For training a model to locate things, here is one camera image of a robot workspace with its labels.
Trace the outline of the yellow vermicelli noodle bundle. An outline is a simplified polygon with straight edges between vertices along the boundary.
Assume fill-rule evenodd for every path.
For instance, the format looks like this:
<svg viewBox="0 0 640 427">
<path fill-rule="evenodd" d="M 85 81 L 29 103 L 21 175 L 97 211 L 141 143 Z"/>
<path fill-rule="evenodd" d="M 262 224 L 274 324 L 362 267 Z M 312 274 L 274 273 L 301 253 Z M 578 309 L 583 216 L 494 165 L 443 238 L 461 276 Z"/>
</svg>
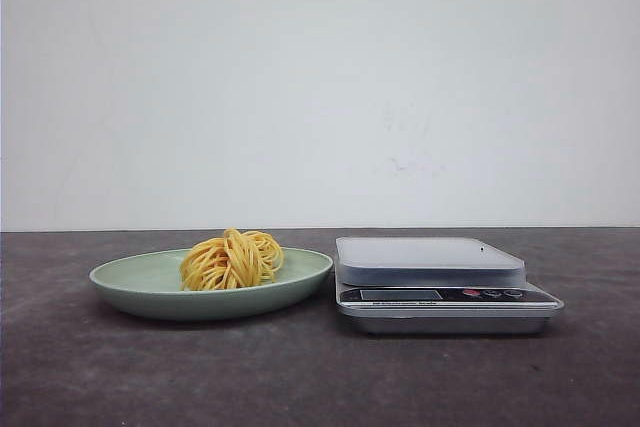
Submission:
<svg viewBox="0 0 640 427">
<path fill-rule="evenodd" d="M 181 290 L 214 291 L 274 282 L 285 253 L 271 234 L 227 228 L 195 244 L 179 266 Z"/>
</svg>

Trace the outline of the silver digital kitchen scale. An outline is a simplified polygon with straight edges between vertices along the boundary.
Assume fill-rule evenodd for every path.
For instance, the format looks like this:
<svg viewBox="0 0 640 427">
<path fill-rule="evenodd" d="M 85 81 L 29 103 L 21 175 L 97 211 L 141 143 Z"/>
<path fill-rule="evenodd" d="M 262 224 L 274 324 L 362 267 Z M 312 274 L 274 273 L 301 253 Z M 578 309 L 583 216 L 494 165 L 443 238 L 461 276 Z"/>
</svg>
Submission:
<svg viewBox="0 0 640 427">
<path fill-rule="evenodd" d="M 564 303 L 523 260 L 462 237 L 341 237 L 338 310 L 372 334 L 535 334 Z"/>
</svg>

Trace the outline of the light green shallow plate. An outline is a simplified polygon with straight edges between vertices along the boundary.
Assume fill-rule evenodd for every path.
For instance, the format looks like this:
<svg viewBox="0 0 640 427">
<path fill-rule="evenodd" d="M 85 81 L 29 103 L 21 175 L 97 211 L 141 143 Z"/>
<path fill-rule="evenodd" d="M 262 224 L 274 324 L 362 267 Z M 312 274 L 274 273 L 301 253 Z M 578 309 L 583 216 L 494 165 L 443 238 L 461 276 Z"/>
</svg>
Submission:
<svg viewBox="0 0 640 427">
<path fill-rule="evenodd" d="M 227 320 L 260 315 L 305 300 L 326 280 L 333 260 L 311 250 L 286 248 L 274 282 L 230 290 L 181 288 L 184 249 L 151 252 L 109 261 L 89 279 L 100 297 L 119 311 L 167 321 Z"/>
</svg>

